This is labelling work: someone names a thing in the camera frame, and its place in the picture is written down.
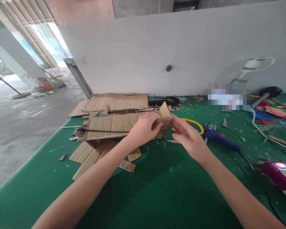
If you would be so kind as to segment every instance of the green table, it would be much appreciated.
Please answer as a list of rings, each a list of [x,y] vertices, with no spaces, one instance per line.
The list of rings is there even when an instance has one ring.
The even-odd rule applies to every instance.
[[[286,102],[286,94],[278,100]],[[219,107],[208,106],[206,100],[199,103],[188,98],[187,102],[198,106],[180,107],[181,111],[175,113],[177,116],[193,119],[202,125],[214,122],[220,133],[240,143],[243,154],[253,159],[271,156],[286,162],[286,155],[273,144],[262,143],[263,137],[252,132],[254,128],[249,122],[235,114],[221,112]],[[251,119],[245,111],[238,114]],[[224,118],[230,128],[242,130],[253,142],[244,142],[223,128]],[[82,122],[81,118],[71,118],[65,126]],[[0,228],[30,228],[73,183],[72,177],[80,164],[58,159],[64,154],[70,157],[79,142],[45,156],[45,153],[67,145],[61,143],[69,142],[73,131],[72,128],[59,129],[0,188]],[[286,140],[286,132],[276,136]],[[169,139],[172,139],[171,131],[166,134],[166,140]],[[209,142],[208,146],[269,209],[264,191],[254,179],[248,164],[237,153],[229,152],[218,144]],[[135,161],[135,173],[118,168],[77,228],[241,228],[211,178],[181,145],[153,140],[141,146],[140,150],[142,157]],[[276,211],[286,223],[285,195],[270,184],[267,177],[262,179]]]

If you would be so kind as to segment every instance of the cardboard scrap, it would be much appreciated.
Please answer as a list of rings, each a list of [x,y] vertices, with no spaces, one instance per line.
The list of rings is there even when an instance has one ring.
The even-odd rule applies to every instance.
[[[65,159],[66,159],[66,154],[65,155],[63,155],[61,158],[59,158],[59,161],[64,161]]]
[[[147,94],[94,94],[82,111],[104,111],[106,104],[108,111],[145,109],[148,108]]]
[[[88,112],[83,112],[82,109],[87,105],[89,100],[81,100],[77,103],[76,107],[73,109],[73,111],[68,115],[68,118],[70,117],[76,117],[76,116],[82,116],[88,114]]]
[[[140,149],[136,148],[127,157],[128,157],[129,162],[133,162],[134,160],[138,159],[141,156],[142,156],[142,154],[141,154]]]
[[[167,140],[167,142],[171,142],[171,143],[176,143],[176,144],[181,144],[179,141],[177,140]]]
[[[79,147],[77,147],[77,149],[72,153],[69,160],[82,164],[90,155],[92,150],[93,149],[87,142],[82,142]]]
[[[192,99],[196,99],[197,101],[201,102],[202,100],[204,100],[203,97],[198,97],[198,96],[191,96]]]
[[[142,109],[142,110],[136,110],[136,112],[151,111],[151,110],[154,110],[154,108],[147,108],[147,109]]]
[[[268,135],[267,138],[271,138],[271,139],[273,139],[273,140],[275,140],[275,141],[277,141],[277,142],[280,142],[280,143],[286,145],[286,141],[285,141],[285,140],[282,140],[282,139],[280,139],[280,138],[277,138],[277,137],[274,137],[274,136],[271,136],[271,135]]]
[[[74,153],[69,158],[72,161],[82,164],[73,176],[73,180],[76,180],[81,175],[83,175],[90,167],[92,167],[98,160],[105,156],[117,144],[118,142],[110,140],[101,141],[99,142],[97,148],[94,149],[86,142],[81,143],[81,145],[74,151]],[[123,160],[119,167],[125,169],[126,171],[134,172],[136,165]]]
[[[89,118],[89,113],[88,114],[84,114],[83,116],[82,116],[82,119],[87,119],[87,118]]]
[[[173,119],[173,116],[169,111],[166,102],[163,103],[159,111],[149,112],[155,112],[159,114],[161,118],[157,120],[157,123],[164,123],[164,125],[162,126],[162,131],[160,131],[156,136],[157,139],[160,139],[163,136],[163,130],[167,129]],[[89,131],[86,132],[84,139],[92,147],[94,147],[95,144],[93,143],[93,141],[126,136],[130,132],[131,128],[138,121],[139,117],[149,112],[93,118],[90,120],[88,128]]]
[[[177,129],[175,127],[171,128],[171,131],[175,132],[175,133],[178,133],[177,132]]]
[[[83,142],[83,141],[84,141],[84,137],[78,137],[78,138],[76,139],[76,141],[77,141],[77,142]]]
[[[226,118],[224,118],[222,126],[228,128]]]
[[[89,119],[94,118],[96,115],[98,115],[98,116],[103,116],[103,115],[105,115],[105,114],[106,114],[105,111],[101,111],[101,112],[98,112],[98,111],[96,111],[96,112],[90,112],[90,113],[89,113]]]

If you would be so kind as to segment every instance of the yellow cable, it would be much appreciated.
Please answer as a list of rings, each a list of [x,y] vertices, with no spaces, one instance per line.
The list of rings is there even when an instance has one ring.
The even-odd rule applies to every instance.
[[[179,119],[182,119],[184,121],[189,121],[189,122],[196,124],[197,126],[199,126],[199,128],[201,130],[200,135],[202,135],[204,133],[204,129],[203,129],[202,125],[200,125],[198,122],[190,120],[190,119],[185,119],[185,118],[179,118]]]

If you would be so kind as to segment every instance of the gray wall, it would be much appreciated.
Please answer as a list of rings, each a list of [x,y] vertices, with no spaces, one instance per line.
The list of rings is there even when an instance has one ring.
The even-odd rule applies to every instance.
[[[286,92],[286,1],[87,22],[59,30],[95,93],[193,95],[230,83],[249,58],[277,58],[248,73],[251,90]],[[166,72],[166,65],[173,70]]]

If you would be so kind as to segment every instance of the cardboard piece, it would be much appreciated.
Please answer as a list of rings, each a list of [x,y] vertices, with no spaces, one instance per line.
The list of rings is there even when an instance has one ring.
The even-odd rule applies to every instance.
[[[88,114],[84,114],[83,116],[82,116],[82,119],[87,119],[87,118],[89,118],[89,113]]]
[[[140,149],[136,148],[127,157],[128,157],[129,162],[133,162],[134,160],[138,159],[141,156],[142,156],[142,154],[141,154]]]
[[[82,111],[105,111],[106,104],[108,111],[145,109],[148,108],[147,94],[94,94]]]
[[[103,116],[103,115],[105,115],[105,111],[101,111],[101,112],[98,112],[98,111],[96,111],[96,112],[91,112],[91,113],[89,113],[89,119],[94,118],[96,115],[98,115],[98,116]]]
[[[101,141],[94,149],[87,142],[83,142],[80,146],[73,152],[69,160],[81,163],[81,167],[77,170],[73,176],[73,180],[78,179],[83,175],[90,167],[92,167],[99,159],[105,156],[110,150],[112,150],[118,142],[106,140]],[[120,168],[125,169],[129,172],[134,172],[136,167],[135,164],[123,160],[119,165]]]
[[[79,101],[77,103],[76,107],[73,109],[73,111],[68,115],[68,118],[89,114],[89,112],[83,112],[82,111],[82,109],[87,105],[88,102],[89,102],[89,100]]]
[[[173,120],[173,116],[169,111],[166,102],[163,103],[160,110],[149,112],[159,114],[161,118],[157,120],[157,123],[164,123],[162,130],[156,136],[156,139],[160,139],[163,136],[164,130],[167,129],[170,122]],[[88,127],[89,131],[85,133],[84,139],[92,147],[95,147],[94,142],[100,139],[111,139],[126,136],[138,121],[139,117],[149,112],[93,118],[90,120]]]

